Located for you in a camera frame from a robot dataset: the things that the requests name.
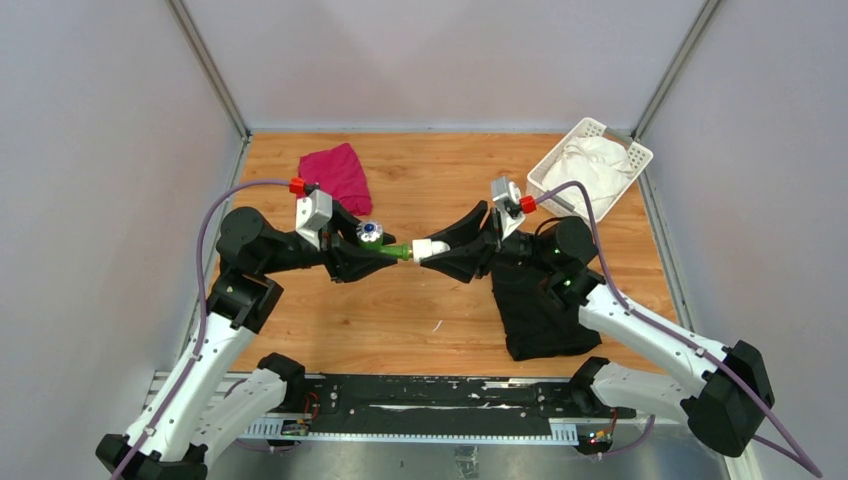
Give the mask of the green water faucet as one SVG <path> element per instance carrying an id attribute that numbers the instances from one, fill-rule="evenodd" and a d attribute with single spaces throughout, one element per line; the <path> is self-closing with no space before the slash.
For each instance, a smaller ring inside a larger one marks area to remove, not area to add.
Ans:
<path id="1" fill-rule="evenodd" d="M 408 261 L 412 258 L 412 249 L 408 244 L 389 244 L 388 235 L 382 225 L 373 220 L 360 222 L 356 227 L 358 246 L 366 250 Z"/>

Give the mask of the white pipe fitting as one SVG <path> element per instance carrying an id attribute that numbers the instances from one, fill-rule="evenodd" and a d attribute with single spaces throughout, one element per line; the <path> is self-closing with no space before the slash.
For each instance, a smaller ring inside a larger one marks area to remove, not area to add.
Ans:
<path id="1" fill-rule="evenodd" d="M 429 238 L 415 239 L 411 242 L 410 246 L 412 259 L 418 264 L 435 255 L 446 253 L 450 249 L 451 247 L 448 243 Z"/>

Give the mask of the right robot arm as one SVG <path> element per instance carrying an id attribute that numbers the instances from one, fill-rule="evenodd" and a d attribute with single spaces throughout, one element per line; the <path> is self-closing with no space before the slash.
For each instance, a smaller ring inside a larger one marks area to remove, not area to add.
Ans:
<path id="1" fill-rule="evenodd" d="M 760 350 L 744 340 L 727 346 L 644 310 L 609 275 L 590 268 L 599 248 L 582 219 L 551 219 L 535 233 L 519 224 L 479 202 L 450 227 L 413 241 L 413 259 L 465 283 L 496 267 L 543 272 L 537 295 L 557 310 L 562 329 L 613 337 L 663 371 L 650 374 L 593 357 L 573 378 L 577 413 L 592 418 L 608 407 L 640 410 L 686 425 L 719 454 L 741 456 L 775 402 Z"/>

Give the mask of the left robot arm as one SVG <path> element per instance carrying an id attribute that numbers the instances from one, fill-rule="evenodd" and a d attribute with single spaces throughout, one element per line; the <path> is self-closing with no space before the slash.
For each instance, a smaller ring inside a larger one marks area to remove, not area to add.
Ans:
<path id="1" fill-rule="evenodd" d="M 321 191 L 299 200 L 289 232 L 252 207 L 224 217 L 216 244 L 221 270 L 184 352 L 126 432 L 105 435 L 96 448 L 112 478 L 203 479 L 260 416 L 304 405 L 304 366 L 277 353 L 264 357 L 217 405 L 210 401 L 283 294 L 272 274 L 323 267 L 332 281 L 349 283 L 397 264 L 396 256 L 366 247 L 359 225 Z"/>

